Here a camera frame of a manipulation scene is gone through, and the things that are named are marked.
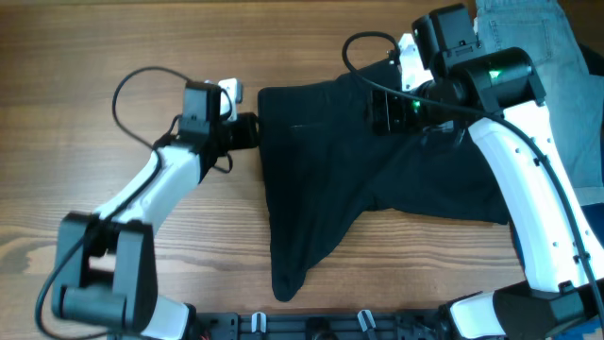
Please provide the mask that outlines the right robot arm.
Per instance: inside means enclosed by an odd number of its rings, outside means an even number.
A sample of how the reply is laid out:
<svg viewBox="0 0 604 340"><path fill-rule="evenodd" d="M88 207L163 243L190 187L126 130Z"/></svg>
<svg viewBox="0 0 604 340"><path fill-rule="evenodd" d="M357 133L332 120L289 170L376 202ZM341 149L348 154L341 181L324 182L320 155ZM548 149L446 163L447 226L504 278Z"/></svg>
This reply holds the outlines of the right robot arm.
<svg viewBox="0 0 604 340"><path fill-rule="evenodd" d="M406 87L376 85L378 135L463 126L488 162L523 250L522 282L443 305L442 339L545 339L603 316L603 248L562 166L545 89L529 55L483 49L463 5L413 23L389 58Z"/></svg>

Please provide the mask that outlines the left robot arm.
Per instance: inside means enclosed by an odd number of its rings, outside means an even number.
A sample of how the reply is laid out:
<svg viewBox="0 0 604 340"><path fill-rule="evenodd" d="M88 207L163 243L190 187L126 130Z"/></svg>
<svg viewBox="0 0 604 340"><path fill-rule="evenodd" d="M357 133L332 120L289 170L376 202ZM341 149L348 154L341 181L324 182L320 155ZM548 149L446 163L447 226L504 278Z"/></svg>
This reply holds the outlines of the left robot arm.
<svg viewBox="0 0 604 340"><path fill-rule="evenodd" d="M220 157L258 144L257 117L238 113L236 78L185 85L183 112L147 165L92 213L60 222L55 269L44 286L55 317L101 326L113 339L196 339L195 308L159 294L154 236Z"/></svg>

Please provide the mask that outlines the black shorts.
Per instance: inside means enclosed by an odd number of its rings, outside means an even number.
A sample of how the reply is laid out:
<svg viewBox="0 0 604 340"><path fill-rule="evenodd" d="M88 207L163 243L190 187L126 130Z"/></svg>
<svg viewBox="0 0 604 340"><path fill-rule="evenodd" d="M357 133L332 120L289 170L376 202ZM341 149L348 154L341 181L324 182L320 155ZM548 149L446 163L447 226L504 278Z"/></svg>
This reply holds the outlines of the black shorts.
<svg viewBox="0 0 604 340"><path fill-rule="evenodd" d="M370 85L399 89L387 61L357 75L259 92L260 159L271 230L272 288L291 300L307 272L366 211L507 224L495 176L470 136L375 135Z"/></svg>

